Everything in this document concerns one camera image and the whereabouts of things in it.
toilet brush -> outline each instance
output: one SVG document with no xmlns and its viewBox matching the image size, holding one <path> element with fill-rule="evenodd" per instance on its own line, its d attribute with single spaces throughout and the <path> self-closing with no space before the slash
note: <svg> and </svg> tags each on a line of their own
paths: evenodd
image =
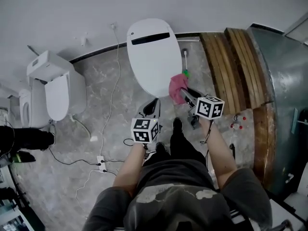
<svg viewBox="0 0 308 231">
<path fill-rule="evenodd" d="M 187 51 L 184 51 L 184 56 L 185 56 L 185 70 L 182 72 L 187 78 L 189 78 L 189 73 L 187 70 Z"/>
</svg>

white toilet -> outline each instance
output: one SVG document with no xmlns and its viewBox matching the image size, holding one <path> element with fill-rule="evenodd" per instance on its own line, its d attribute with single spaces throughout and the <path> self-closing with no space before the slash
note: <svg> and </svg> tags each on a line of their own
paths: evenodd
<svg viewBox="0 0 308 231">
<path fill-rule="evenodd" d="M 60 121 L 67 114 L 79 114 L 86 109 L 85 79 L 60 56 L 45 51 L 28 65 L 27 75 L 47 81 L 46 106 L 52 120 Z"/>
<path fill-rule="evenodd" d="M 51 120 L 46 107 L 44 85 L 36 79 L 30 80 L 31 90 L 19 92 L 20 118 L 23 128 L 43 128 Z"/>
<path fill-rule="evenodd" d="M 127 33 L 127 50 L 138 83 L 155 97 L 169 95 L 171 77 L 182 72 L 180 47 L 167 22 L 145 19 Z"/>
</svg>

hand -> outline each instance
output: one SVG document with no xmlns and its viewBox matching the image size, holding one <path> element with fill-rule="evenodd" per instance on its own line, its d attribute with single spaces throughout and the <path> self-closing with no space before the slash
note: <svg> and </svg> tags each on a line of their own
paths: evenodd
<svg viewBox="0 0 308 231">
<path fill-rule="evenodd" d="M 203 128 L 209 128 L 210 126 L 210 121 L 201 116 L 199 116 L 199 123 Z"/>
</svg>

toilet lid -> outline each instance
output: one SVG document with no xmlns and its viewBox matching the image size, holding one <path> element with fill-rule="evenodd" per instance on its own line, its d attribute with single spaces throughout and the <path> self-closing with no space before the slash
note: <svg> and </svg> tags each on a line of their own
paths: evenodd
<svg viewBox="0 0 308 231">
<path fill-rule="evenodd" d="M 136 22 L 128 30 L 127 50 L 141 87 L 155 97 L 168 96 L 171 77 L 182 72 L 180 47 L 171 27 L 160 19 Z"/>
<path fill-rule="evenodd" d="M 61 121 L 69 109 L 67 75 L 57 77 L 45 85 L 47 111 L 51 119 Z"/>
</svg>

power strip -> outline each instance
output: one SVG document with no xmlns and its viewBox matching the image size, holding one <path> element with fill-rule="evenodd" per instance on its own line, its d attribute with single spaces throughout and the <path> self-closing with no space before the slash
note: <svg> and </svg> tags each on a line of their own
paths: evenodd
<svg viewBox="0 0 308 231">
<path fill-rule="evenodd" d="M 105 159 L 103 156 L 97 156 L 97 162 L 101 164 L 100 166 L 98 166 L 98 168 L 100 169 L 102 173 L 107 173 L 106 163 L 104 163 L 104 160 Z"/>
</svg>

